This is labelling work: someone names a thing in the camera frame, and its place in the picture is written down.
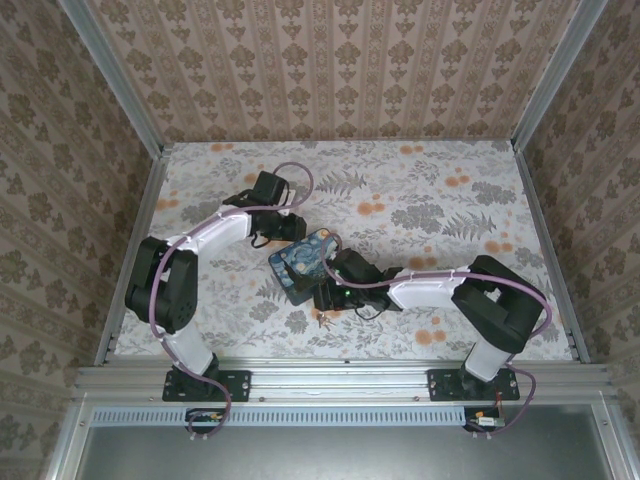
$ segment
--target gray leaf pattern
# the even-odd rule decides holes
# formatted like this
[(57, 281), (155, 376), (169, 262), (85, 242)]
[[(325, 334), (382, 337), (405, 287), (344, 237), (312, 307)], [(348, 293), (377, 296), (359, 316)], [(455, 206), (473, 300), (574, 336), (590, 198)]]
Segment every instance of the gray leaf pattern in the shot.
[[(284, 161), (302, 162), (316, 179), (294, 212), (307, 221), (307, 233), (335, 231), (381, 269), (449, 269), (494, 255), (548, 295), (556, 315), (521, 358), (571, 358), (508, 142), (177, 144), (150, 231), (187, 231)], [(483, 168), (493, 172), (490, 179)], [(279, 174), (298, 198), (306, 192), (304, 172), (286, 167)], [(268, 257), (286, 245), (255, 250), (239, 242), (201, 265), (195, 321), (219, 356), (463, 359), (477, 338), (460, 312), (442, 308), (385, 312), (373, 321), (327, 312), (331, 323), (321, 327), (313, 302), (291, 305), (273, 276)], [(157, 355), (161, 348), (148, 325), (127, 312), (116, 353)]]

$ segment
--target metal bracket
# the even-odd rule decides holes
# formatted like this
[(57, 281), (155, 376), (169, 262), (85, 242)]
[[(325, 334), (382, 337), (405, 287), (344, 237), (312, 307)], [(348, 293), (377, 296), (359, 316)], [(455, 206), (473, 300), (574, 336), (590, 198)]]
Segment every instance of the metal bracket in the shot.
[[(233, 402), (248, 402), (251, 391), (250, 370), (219, 370), (215, 379), (231, 395)], [(186, 373), (172, 369), (165, 377), (162, 400), (165, 402), (224, 402), (225, 398), (213, 385), (196, 380)]]
[(427, 372), (429, 396), (432, 402), (495, 401), (496, 392), (502, 400), (520, 400), (516, 374), (502, 368), (489, 383), (460, 376), (460, 369), (437, 368)]

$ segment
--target purple cable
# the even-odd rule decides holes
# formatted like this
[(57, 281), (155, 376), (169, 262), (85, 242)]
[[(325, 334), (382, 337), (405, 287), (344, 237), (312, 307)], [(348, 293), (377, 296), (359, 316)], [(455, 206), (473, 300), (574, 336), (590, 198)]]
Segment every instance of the purple cable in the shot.
[[(342, 238), (340, 238), (340, 235), (338, 235), (337, 233), (329, 233), (329, 235), (327, 235), (324, 240), (322, 241), (321, 247), (320, 247), (320, 259), (322, 260), (322, 265), (324, 266), (327, 274), (333, 278), (336, 282), (345, 285), (347, 287), (350, 288), (363, 288), (363, 289), (367, 289), (367, 288), (378, 288), (378, 287), (386, 287), (389, 285), (392, 285), (394, 283), (399, 283), (399, 282), (404, 282), (407, 280), (413, 280), (413, 279), (417, 279), (417, 278), (427, 278), (427, 279), (449, 279), (449, 278), (472, 278), (475, 280), (483, 280), (485, 282), (492, 282), (492, 283), (499, 283), (501, 285), (506, 285), (508, 287), (512, 287), (515, 288), (516, 290), (520, 290), (521, 292), (526, 293), (527, 295), (533, 297), (534, 299), (536, 299), (538, 302), (540, 302), (540, 304), (542, 305), (542, 307), (544, 308), (544, 311), (546, 313), (546, 318), (544, 319), (544, 322), (542, 322), (542, 324), (536, 328), (533, 332), (531, 332), (531, 335), (529, 336), (529, 339), (535, 337), (536, 335), (539, 335), (540, 333), (542, 333), (544, 331), (545, 328), (547, 328), (550, 324), (551, 324), (551, 319), (553, 318), (553, 310), (551, 309), (551, 305), (549, 305), (549, 302), (547, 302), (547, 300), (540, 295), (538, 292), (536, 292), (535, 290), (527, 287), (526, 285), (522, 285), (518, 282), (514, 282), (513, 280), (509, 280), (506, 278), (501, 278), (501, 277), (494, 277), (493, 275), (483, 275), (481, 273), (473, 273), (473, 272), (455, 272), (455, 271), (449, 271), (449, 272), (423, 272), (423, 273), (416, 273), (413, 274), (411, 276), (403, 276), (403, 277), (396, 277), (396, 278), (392, 278), (391, 280), (386, 280), (384, 282), (377, 282), (377, 283), (352, 283), (352, 282), (348, 282), (342, 278), (340, 278), (333, 270), (331, 270), (331, 267), (329, 267), (329, 264), (327, 263), (327, 259), (326, 259), (326, 252), (327, 252), (327, 243), (329, 242), (329, 240), (333, 238), (336, 243), (338, 244), (338, 247), (336, 248), (336, 252), (342, 249)], [(531, 401), (533, 400), (533, 394), (536, 391), (536, 379), (534, 378), (534, 376), (529, 373), (526, 372), (525, 370), (521, 370), (519, 368), (514, 367), (513, 365), (509, 364), (509, 362), (513, 359), (514, 355), (511, 355), (507, 361), (505, 362), (507, 368), (509, 368), (510, 370), (519, 373), (521, 375), (524, 375), (526, 377), (529, 377), (531, 379), (531, 390), (529, 391), (529, 395), (527, 395), (526, 400), (524, 401), (524, 404), (522, 405), (522, 408), (520, 409), (520, 411), (518, 412), (518, 414), (514, 417), (513, 420), (511, 420), (509, 422), (508, 425), (505, 425), (504, 427), (495, 430), (493, 432), (491, 432), (491, 435), (496, 435), (498, 433), (504, 432), (505, 430), (508, 430), (509, 428), (511, 428), (511, 426), (513, 426), (521, 417), (522, 415), (524, 415), (524, 413), (527, 411), (527, 409), (529, 408), (529, 404), (531, 403)], [(483, 433), (487, 433), (484, 429), (481, 429), (481, 427), (477, 427), (478, 430), (482, 431)]]
[[(167, 266), (167, 263), (169, 262), (169, 259), (171, 258), (171, 255), (173, 255), (173, 253), (178, 249), (180, 245), (186, 242), (188, 238), (196, 236), (202, 230), (204, 230), (205, 228), (211, 225), (216, 224), (221, 219), (226, 217), (231, 217), (233, 215), (237, 215), (238, 213), (257, 212), (257, 211), (278, 211), (278, 210), (296, 208), (302, 205), (305, 201), (307, 201), (307, 199), (311, 196), (311, 192), (313, 192), (313, 188), (314, 188), (313, 174), (311, 173), (311, 170), (309, 170), (306, 166), (298, 162), (284, 162), (278, 165), (273, 171), (273, 173), (277, 173), (281, 168), (286, 166), (299, 167), (303, 169), (306, 172), (306, 174), (309, 176), (309, 191), (306, 193), (306, 195), (304, 195), (300, 200), (296, 202), (292, 202), (290, 205), (273, 205), (273, 206), (257, 205), (252, 207), (238, 207), (238, 208), (232, 208), (230, 210), (222, 212), (220, 215), (212, 216), (207, 221), (201, 223), (200, 225), (195, 227), (193, 230), (186, 233), (182, 238), (180, 238), (173, 245), (171, 245), (171, 247), (169, 247), (169, 249), (162, 256), (162, 259), (160, 260), (160, 264), (158, 265), (158, 269), (156, 270), (156, 274), (153, 277), (153, 284), (151, 285), (151, 296), (149, 297), (149, 327), (151, 328), (151, 333), (153, 334), (154, 337), (160, 340), (160, 344), (162, 345), (162, 348), (164, 348), (165, 352), (167, 352), (167, 354), (169, 355), (169, 358), (171, 358), (172, 362), (177, 368), (179, 368), (181, 371), (183, 371), (190, 377), (195, 378), (196, 380), (213, 385), (214, 387), (220, 389), (220, 391), (222, 391), (222, 393), (224, 394), (224, 398), (226, 402), (224, 415), (220, 419), (220, 422), (218, 423), (218, 425), (211, 432), (209, 432), (208, 435), (215, 435), (216, 433), (218, 433), (218, 431), (220, 431), (224, 423), (229, 418), (229, 414), (231, 413), (231, 395), (229, 394), (229, 391), (221, 383), (216, 382), (215, 380), (212, 380), (210, 378), (203, 377), (202, 375), (198, 375), (197, 373), (189, 370), (189, 368), (187, 368), (186, 365), (180, 362), (180, 360), (175, 355), (173, 350), (171, 350), (171, 347), (169, 347), (169, 345), (165, 343), (164, 336), (166, 335), (166, 333), (160, 332), (158, 330), (157, 323), (156, 323), (156, 301), (158, 298), (158, 288), (160, 286), (160, 279)], [(189, 427), (189, 432), (191, 434), (195, 434), (190, 427)]]

